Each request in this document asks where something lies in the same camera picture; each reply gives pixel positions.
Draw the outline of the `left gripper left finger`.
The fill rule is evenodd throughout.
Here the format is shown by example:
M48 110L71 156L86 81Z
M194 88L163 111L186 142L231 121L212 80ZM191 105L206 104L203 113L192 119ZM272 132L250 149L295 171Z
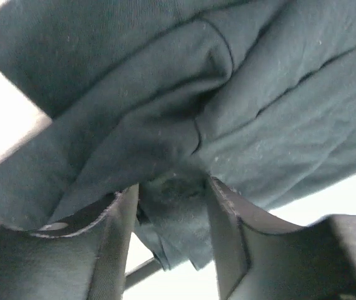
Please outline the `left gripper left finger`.
M0 299L120 299L138 186L40 231L0 225Z

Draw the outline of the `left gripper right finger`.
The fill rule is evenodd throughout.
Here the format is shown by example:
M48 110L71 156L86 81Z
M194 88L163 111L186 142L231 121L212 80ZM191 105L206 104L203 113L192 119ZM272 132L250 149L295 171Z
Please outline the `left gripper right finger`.
M207 210L221 299L356 299L356 216L298 226L213 177Z

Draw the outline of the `black t-shirt blue logo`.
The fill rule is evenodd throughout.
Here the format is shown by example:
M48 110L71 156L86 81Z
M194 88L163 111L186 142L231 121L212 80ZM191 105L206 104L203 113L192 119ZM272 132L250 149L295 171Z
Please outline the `black t-shirt blue logo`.
M275 209L356 174L356 1L9 1L0 72L52 119L0 163L14 229L140 184L143 242L202 268L207 177Z

